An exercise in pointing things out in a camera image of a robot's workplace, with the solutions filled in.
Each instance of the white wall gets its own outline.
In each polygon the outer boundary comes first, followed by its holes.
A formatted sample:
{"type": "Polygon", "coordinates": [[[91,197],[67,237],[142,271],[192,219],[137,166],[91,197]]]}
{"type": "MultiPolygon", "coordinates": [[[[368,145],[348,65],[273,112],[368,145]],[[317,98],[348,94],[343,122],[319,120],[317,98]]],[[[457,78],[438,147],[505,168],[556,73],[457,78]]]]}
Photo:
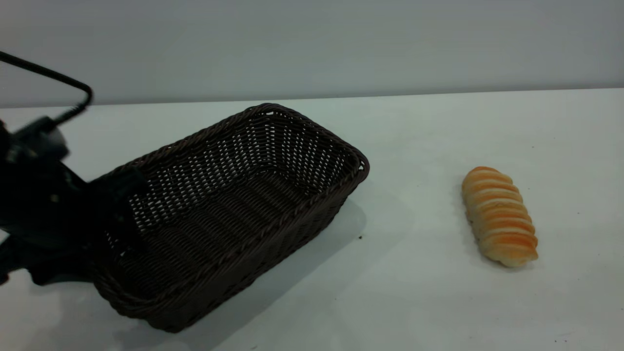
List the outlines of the white wall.
{"type": "MultiPolygon", "coordinates": [[[[624,86],[624,0],[4,0],[100,104],[624,86]]],[[[0,65],[0,106],[79,92],[0,65]]]]}

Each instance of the black wire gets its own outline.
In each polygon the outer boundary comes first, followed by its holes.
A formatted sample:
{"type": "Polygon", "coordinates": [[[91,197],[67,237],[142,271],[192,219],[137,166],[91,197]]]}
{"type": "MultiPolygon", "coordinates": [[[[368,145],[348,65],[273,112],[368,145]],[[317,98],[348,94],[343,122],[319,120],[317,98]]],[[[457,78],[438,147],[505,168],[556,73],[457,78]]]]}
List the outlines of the black wire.
{"type": "Polygon", "coordinates": [[[69,121],[70,119],[72,119],[73,117],[77,116],[78,114],[80,114],[82,111],[84,111],[87,106],[91,103],[91,101],[93,100],[93,90],[91,90],[91,88],[87,85],[84,84],[82,82],[79,82],[73,78],[67,77],[64,74],[55,72],[51,69],[42,67],[38,64],[34,64],[32,62],[28,62],[26,60],[22,60],[19,57],[15,57],[13,55],[9,55],[6,52],[2,52],[0,51],[0,61],[4,61],[8,64],[12,64],[13,66],[19,67],[19,68],[23,68],[27,71],[31,71],[37,74],[40,74],[42,76],[46,76],[48,78],[52,78],[55,81],[59,81],[59,82],[63,82],[67,85],[70,85],[72,87],[78,88],[84,92],[87,93],[87,96],[85,97],[85,99],[78,105],[74,106],[71,110],[61,114],[60,116],[56,117],[54,119],[54,123],[58,126],[59,124],[65,123],[67,121],[69,121]]]}

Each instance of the table surface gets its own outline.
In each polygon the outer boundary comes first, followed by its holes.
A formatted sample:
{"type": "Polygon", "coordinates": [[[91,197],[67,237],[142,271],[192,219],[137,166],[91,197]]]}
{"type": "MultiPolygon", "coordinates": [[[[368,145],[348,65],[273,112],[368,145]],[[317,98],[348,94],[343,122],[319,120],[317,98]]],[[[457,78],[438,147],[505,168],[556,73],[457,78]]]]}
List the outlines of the table surface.
{"type": "MultiPolygon", "coordinates": [[[[15,272],[0,349],[621,350],[624,89],[277,102],[371,163],[318,238],[179,334],[117,315],[90,284],[15,272]],[[540,258],[523,269],[477,250],[459,187],[479,165],[509,174],[534,219],[540,258]]],[[[91,107],[62,127],[66,163],[90,180],[254,104],[91,107]]]]}

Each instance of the wicker basket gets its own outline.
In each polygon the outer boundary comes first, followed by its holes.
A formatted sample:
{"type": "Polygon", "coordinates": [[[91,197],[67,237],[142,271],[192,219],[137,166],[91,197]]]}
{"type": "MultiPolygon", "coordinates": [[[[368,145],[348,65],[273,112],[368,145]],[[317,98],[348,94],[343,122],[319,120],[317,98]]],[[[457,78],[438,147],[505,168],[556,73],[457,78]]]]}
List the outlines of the wicker basket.
{"type": "Polygon", "coordinates": [[[316,237],[369,170],[357,149],[276,104],[111,174],[131,166],[150,187],[129,201],[147,249],[106,233],[95,245],[94,283],[119,314],[168,332],[194,324],[316,237]]]}

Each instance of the bread roll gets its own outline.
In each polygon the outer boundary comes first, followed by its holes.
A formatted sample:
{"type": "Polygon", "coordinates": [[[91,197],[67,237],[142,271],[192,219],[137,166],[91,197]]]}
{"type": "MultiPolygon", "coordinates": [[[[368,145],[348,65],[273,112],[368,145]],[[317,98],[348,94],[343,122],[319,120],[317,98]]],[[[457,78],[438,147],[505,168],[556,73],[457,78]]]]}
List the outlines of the bread roll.
{"type": "Polygon", "coordinates": [[[537,260],[535,227],[509,176],[477,167],[466,175],[462,196],[482,254],[508,267],[537,260]]]}

